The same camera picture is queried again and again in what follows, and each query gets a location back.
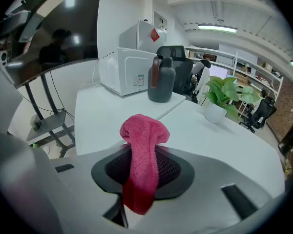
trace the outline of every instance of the pink towel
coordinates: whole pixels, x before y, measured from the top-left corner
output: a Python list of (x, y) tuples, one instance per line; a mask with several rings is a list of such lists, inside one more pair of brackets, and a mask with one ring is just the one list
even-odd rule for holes
[(153, 204), (159, 181), (155, 145), (166, 143), (169, 131), (158, 120), (134, 115), (122, 124), (120, 135), (131, 144), (132, 150), (123, 201), (133, 212), (144, 215)]

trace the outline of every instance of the black monitor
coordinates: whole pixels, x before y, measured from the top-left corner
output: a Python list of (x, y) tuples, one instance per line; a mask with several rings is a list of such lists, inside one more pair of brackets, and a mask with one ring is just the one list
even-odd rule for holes
[(99, 1), (64, 0), (42, 20), (31, 41), (19, 41), (22, 28), (7, 37), (6, 70), (16, 87), (48, 70), (98, 57)]

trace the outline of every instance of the white microwave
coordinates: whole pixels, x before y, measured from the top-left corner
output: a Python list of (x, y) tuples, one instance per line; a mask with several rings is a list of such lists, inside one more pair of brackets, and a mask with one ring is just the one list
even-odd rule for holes
[(155, 56), (142, 50), (116, 48), (100, 59), (100, 82), (120, 96), (146, 90)]

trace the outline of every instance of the bottle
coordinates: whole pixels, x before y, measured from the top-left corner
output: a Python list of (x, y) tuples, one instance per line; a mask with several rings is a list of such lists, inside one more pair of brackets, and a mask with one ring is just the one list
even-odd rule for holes
[(155, 102), (167, 102), (172, 95), (176, 72), (172, 68), (172, 58), (156, 56), (148, 72), (147, 96)]

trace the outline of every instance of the green plant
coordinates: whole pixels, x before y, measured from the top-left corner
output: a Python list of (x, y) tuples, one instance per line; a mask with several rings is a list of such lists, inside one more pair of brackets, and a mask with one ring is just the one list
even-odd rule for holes
[(238, 110), (235, 105), (229, 105), (230, 100), (243, 100), (247, 103), (254, 103), (260, 99), (253, 88), (246, 86), (243, 89), (234, 84), (236, 77), (220, 77), (211, 76), (210, 81), (206, 83), (209, 86), (209, 92), (204, 93), (205, 97), (209, 98), (212, 103), (225, 109), (228, 114), (235, 118), (239, 118)]

